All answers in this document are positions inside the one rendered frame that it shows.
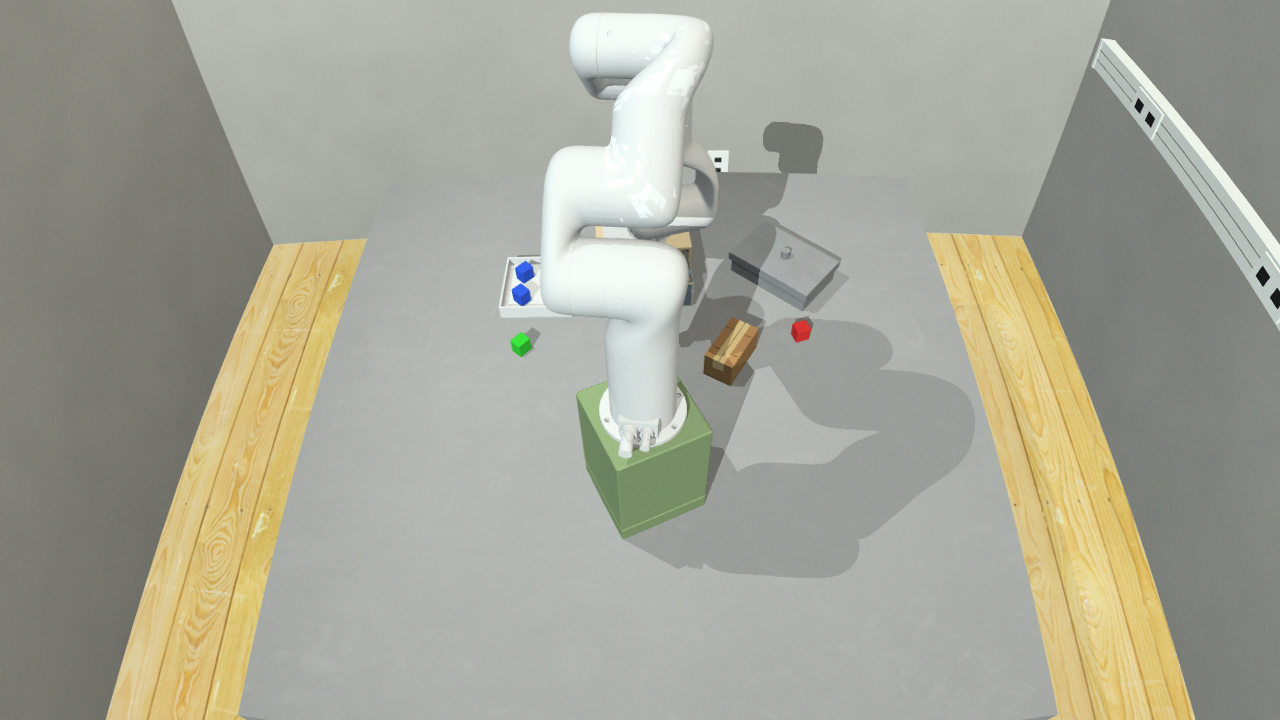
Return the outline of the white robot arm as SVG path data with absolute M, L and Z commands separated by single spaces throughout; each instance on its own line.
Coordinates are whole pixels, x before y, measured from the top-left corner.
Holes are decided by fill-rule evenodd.
M 588 94 L 616 101 L 609 146 L 550 158 L 540 291 L 552 313 L 609 318 L 599 414 L 620 457 L 675 438 L 687 416 L 677 374 L 689 264 L 657 241 L 716 219 L 716 167 L 691 136 L 692 95 L 713 45 L 705 20 L 673 14 L 589 13 L 570 35 Z M 684 167 L 696 170 L 694 183 L 682 184 Z M 588 225 L 602 225 L 603 238 L 582 237 Z

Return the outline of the brown cardboard box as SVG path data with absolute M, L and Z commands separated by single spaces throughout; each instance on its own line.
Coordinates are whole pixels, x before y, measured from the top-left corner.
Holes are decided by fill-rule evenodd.
M 732 316 L 704 355 L 703 374 L 731 386 L 756 348 L 758 331 Z

